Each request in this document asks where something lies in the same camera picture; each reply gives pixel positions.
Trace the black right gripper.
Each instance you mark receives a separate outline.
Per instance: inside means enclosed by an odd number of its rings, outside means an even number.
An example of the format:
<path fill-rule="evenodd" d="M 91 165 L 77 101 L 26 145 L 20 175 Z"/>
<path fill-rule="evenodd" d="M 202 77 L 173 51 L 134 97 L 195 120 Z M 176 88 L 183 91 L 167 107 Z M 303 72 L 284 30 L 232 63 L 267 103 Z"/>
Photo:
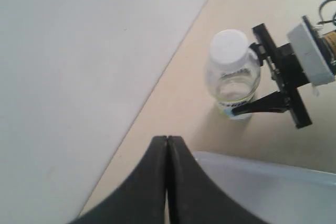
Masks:
<path fill-rule="evenodd" d="M 253 102 L 232 109 L 232 115 L 248 113 L 284 113 L 289 111 L 296 128 L 312 124 L 298 88 L 308 83 L 302 67 L 289 43 L 276 46 L 265 24 L 253 28 L 257 43 L 249 48 L 256 55 L 259 65 L 267 63 L 271 78 L 276 82 L 278 91 Z"/>

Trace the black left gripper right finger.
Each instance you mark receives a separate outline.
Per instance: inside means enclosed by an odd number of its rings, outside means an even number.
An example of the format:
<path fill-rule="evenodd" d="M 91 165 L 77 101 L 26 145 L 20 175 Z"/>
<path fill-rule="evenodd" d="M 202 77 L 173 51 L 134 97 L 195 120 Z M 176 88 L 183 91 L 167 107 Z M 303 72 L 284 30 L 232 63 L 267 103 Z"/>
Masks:
<path fill-rule="evenodd" d="M 265 223 L 207 176 L 180 136 L 167 138 L 167 202 L 170 223 Z"/>

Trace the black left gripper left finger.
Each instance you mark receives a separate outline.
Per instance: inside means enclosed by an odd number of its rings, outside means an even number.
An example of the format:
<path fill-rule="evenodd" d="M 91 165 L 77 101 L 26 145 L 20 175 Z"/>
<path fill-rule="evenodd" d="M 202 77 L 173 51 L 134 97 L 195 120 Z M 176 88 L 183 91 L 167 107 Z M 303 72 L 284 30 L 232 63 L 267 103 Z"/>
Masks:
<path fill-rule="evenodd" d="M 132 173 L 72 223 L 165 223 L 167 137 L 155 136 Z"/>

